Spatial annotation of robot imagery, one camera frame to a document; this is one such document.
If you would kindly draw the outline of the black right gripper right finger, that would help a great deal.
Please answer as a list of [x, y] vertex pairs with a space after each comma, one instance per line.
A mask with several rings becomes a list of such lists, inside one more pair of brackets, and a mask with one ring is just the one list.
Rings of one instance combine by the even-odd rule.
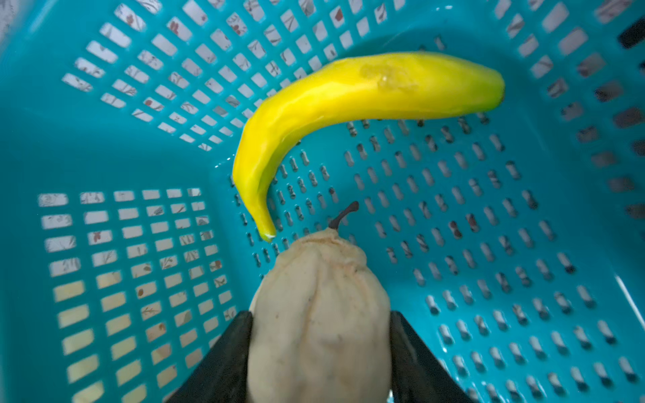
[[401, 312], [391, 312], [390, 339], [395, 402], [472, 403]]

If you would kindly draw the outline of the beige toy pear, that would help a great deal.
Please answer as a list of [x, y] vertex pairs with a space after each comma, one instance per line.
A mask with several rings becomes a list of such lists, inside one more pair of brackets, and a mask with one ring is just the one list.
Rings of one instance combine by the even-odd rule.
[[391, 389], [390, 299], [364, 251], [327, 228], [295, 241], [262, 280], [248, 402], [384, 402]]

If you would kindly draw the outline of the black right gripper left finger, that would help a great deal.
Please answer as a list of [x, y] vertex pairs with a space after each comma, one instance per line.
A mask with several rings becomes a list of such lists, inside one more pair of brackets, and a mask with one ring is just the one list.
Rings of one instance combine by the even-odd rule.
[[253, 314], [239, 312], [170, 402], [247, 401], [247, 375]]

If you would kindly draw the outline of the yellow toy banana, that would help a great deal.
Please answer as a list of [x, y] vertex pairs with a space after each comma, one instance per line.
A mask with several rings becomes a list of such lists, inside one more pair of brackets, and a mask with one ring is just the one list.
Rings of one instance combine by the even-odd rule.
[[336, 60], [265, 99], [247, 121], [233, 183], [263, 240], [276, 236], [267, 193], [304, 137], [356, 120], [449, 119], [498, 107], [500, 72], [451, 55], [395, 52]]

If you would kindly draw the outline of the teal plastic basket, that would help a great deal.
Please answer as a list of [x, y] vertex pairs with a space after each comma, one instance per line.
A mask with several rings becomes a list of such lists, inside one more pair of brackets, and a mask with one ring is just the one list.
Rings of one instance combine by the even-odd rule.
[[[263, 241], [247, 120], [415, 50], [498, 70], [502, 105], [310, 134]], [[643, 2], [2, 2], [2, 401], [166, 401], [352, 202], [340, 234], [474, 401], [643, 401]]]

